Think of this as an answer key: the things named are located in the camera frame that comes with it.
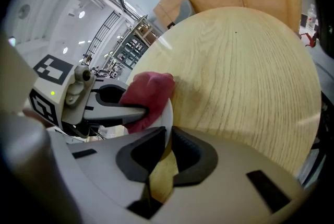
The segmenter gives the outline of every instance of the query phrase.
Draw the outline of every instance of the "wooden round table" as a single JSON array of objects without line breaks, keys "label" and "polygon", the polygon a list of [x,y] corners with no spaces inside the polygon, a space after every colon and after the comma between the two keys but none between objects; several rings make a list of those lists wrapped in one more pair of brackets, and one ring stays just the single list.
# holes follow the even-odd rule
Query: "wooden round table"
[{"label": "wooden round table", "polygon": [[[171,73],[173,124],[227,137],[297,173],[317,133],[320,85],[298,36],[257,10],[225,7],[196,14],[162,35],[129,76]],[[167,152],[150,176],[164,202],[177,173]]]}]

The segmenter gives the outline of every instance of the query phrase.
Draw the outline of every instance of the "screw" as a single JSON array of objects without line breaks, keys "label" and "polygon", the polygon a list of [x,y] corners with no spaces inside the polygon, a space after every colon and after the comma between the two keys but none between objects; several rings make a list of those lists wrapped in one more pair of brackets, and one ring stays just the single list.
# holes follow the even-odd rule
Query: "screw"
[{"label": "screw", "polygon": [[88,81],[90,79],[90,70],[85,70],[82,73],[82,78],[83,78],[84,81]]}]

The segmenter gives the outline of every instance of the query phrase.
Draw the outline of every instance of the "red object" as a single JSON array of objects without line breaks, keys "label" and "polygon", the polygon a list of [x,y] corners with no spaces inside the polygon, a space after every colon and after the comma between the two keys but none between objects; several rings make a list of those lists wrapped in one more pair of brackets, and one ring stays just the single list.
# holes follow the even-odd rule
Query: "red object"
[{"label": "red object", "polygon": [[313,40],[313,38],[308,33],[301,34],[301,36],[303,36],[303,35],[306,35],[308,40],[309,40],[309,44],[306,45],[306,46],[310,46],[310,47],[314,48],[315,44],[316,44],[316,38]]},{"label": "red object", "polygon": [[143,72],[135,75],[134,81],[123,93],[120,104],[143,105],[149,109],[149,113],[137,122],[124,125],[129,134],[142,131],[158,119],[174,87],[175,82],[171,74]]}]

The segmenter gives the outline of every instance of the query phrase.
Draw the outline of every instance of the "light wood surface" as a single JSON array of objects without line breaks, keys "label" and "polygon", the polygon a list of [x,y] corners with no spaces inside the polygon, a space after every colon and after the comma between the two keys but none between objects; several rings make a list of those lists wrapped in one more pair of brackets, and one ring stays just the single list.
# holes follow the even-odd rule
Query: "light wood surface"
[{"label": "light wood surface", "polygon": [[[226,7],[172,27],[143,55],[144,71],[171,73],[174,125],[251,145],[291,173],[303,164],[320,117],[313,61],[285,24],[257,10]],[[164,202],[177,173],[167,151],[150,177]]]}]

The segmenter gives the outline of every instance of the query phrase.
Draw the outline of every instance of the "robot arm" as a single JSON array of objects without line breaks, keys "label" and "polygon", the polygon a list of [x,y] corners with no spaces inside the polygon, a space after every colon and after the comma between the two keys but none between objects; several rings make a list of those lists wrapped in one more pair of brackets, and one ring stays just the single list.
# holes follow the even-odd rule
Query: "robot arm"
[{"label": "robot arm", "polygon": [[48,54],[33,70],[38,74],[29,94],[32,109],[70,136],[94,136],[100,125],[127,124],[147,113],[139,105],[121,105],[127,85],[97,78],[88,66],[74,66]]}]

